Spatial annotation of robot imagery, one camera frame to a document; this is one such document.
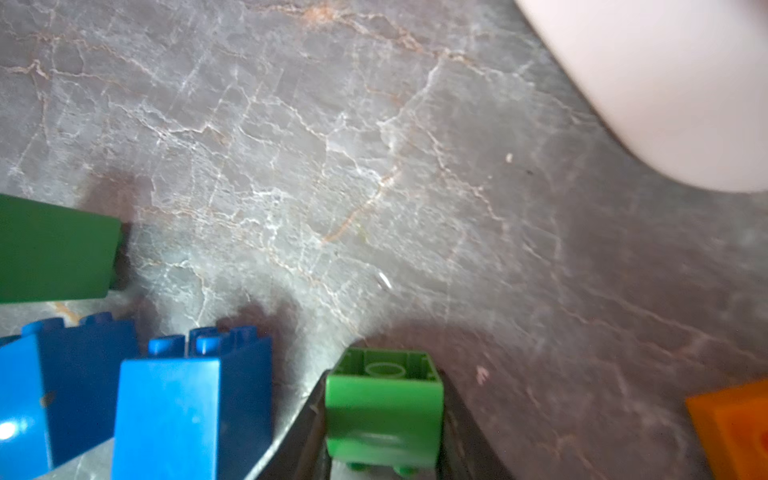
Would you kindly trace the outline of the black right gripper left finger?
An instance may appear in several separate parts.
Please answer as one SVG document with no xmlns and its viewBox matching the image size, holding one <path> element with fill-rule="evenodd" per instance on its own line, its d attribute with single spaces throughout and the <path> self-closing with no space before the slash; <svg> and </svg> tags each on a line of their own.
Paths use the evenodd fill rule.
<svg viewBox="0 0 768 480">
<path fill-rule="evenodd" d="M 286 435 L 256 479 L 331 478 L 332 459 L 326 446 L 325 407 L 329 373 L 329 370 L 325 370 L 319 377 Z"/>
</svg>

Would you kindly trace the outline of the green lego brick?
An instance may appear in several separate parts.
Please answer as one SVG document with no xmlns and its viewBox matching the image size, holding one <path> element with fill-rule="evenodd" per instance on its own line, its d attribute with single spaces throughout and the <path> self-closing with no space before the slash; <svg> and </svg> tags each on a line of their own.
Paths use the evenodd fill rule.
<svg viewBox="0 0 768 480">
<path fill-rule="evenodd" d="M 424 351 L 347 348 L 326 377 L 326 445 L 355 469 L 407 477 L 437 465 L 444 384 Z"/>
<path fill-rule="evenodd" d="M 122 222 L 72 208 L 1 196 L 1 302 L 107 296 Z"/>
</svg>

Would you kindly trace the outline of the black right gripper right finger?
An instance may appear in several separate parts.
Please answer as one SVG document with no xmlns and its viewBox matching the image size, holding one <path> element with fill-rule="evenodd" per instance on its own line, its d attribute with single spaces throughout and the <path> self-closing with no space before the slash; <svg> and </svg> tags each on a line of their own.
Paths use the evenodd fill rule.
<svg viewBox="0 0 768 480">
<path fill-rule="evenodd" d="M 438 373 L 444 388 L 441 445 L 436 478 L 442 480 L 514 480 L 447 372 Z"/>
</svg>

